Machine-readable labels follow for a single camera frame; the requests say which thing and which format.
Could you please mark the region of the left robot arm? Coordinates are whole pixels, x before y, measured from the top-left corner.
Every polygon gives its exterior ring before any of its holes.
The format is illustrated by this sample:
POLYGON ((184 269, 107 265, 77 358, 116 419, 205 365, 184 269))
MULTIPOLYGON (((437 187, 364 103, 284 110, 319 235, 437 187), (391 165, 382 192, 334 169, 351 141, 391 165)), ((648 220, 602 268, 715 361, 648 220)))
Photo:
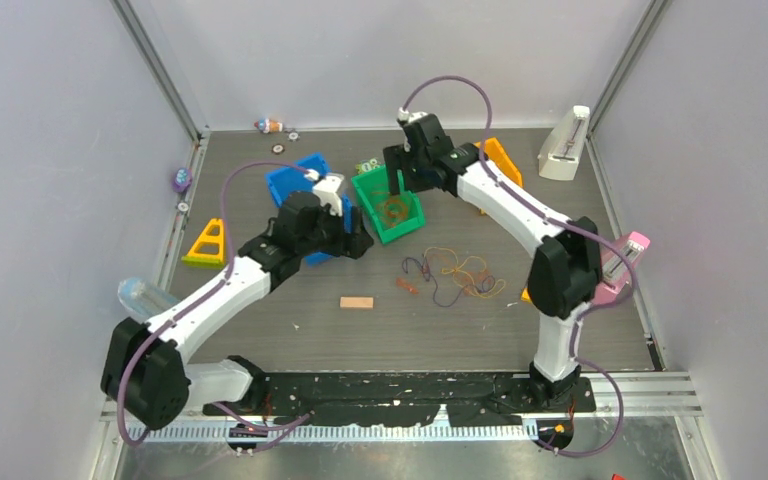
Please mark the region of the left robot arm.
POLYGON ((250 362, 231 357, 193 365, 194 353, 295 275, 305 257, 321 252, 359 259, 373 243, 361 208, 337 214, 317 194, 297 191, 212 280, 147 320, 121 320, 112 331, 100 381, 101 391, 116 404, 120 433, 127 433, 129 417, 147 432, 160 430, 192 405, 230 402, 244 414, 258 412, 267 389, 250 362))

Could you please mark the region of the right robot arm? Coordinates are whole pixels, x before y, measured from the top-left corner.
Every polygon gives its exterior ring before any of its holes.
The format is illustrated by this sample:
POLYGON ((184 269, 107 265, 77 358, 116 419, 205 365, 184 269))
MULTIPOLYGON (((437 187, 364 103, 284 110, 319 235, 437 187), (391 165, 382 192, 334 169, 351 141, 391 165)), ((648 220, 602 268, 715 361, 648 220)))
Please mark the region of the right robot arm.
POLYGON ((576 344, 574 318, 591 305, 602 280, 595 223, 571 220, 537 201, 480 147, 455 145, 436 115, 401 109, 396 121, 405 139, 383 150, 390 193, 445 191, 484 211, 529 255, 526 290, 540 321, 530 392, 540 408, 558 409, 581 372, 570 351, 576 344))

